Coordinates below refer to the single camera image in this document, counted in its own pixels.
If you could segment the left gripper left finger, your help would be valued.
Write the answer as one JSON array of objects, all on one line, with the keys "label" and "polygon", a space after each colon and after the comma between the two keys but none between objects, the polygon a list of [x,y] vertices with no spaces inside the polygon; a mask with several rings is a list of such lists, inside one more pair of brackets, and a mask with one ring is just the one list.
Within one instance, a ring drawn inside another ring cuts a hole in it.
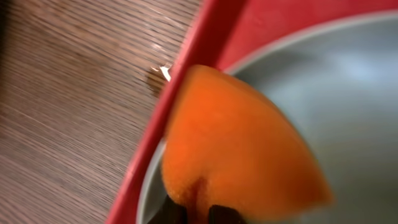
[{"label": "left gripper left finger", "polygon": [[187,224],[187,209],[175,203],[169,196],[148,224]]}]

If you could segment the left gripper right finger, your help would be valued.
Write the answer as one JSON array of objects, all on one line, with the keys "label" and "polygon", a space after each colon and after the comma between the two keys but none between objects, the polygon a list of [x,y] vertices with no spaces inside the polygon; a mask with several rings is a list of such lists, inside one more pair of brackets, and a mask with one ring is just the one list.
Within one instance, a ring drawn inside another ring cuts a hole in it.
[{"label": "left gripper right finger", "polygon": [[247,224],[235,209],[212,205],[208,213],[209,224]]}]

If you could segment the orange sponge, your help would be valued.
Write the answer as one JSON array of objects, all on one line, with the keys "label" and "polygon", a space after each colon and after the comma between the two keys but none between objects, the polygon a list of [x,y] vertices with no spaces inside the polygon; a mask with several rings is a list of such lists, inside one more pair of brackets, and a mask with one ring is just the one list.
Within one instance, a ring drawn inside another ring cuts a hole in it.
[{"label": "orange sponge", "polygon": [[333,200],[315,157],[279,109],[214,68],[188,70],[165,138],[165,189],[190,223],[205,223],[214,205],[275,221]]}]

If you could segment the red plastic tray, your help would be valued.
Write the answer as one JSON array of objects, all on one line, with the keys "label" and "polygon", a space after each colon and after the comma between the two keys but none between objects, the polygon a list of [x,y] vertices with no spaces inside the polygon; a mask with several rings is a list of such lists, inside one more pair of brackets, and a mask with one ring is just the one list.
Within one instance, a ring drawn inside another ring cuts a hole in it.
[{"label": "red plastic tray", "polygon": [[172,66],[172,81],[160,95],[106,223],[136,222],[144,176],[189,67],[200,64],[224,70],[260,47],[304,28],[396,9],[395,0],[206,0]]}]

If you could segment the light blue plate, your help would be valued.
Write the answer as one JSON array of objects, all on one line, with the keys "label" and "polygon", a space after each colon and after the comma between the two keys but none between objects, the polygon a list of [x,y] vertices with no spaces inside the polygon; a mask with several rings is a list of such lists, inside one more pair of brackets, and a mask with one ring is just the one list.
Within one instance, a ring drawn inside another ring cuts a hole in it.
[{"label": "light blue plate", "polygon": [[332,205],[287,223],[397,222],[396,10],[295,32],[227,73],[286,115],[332,187]]}]

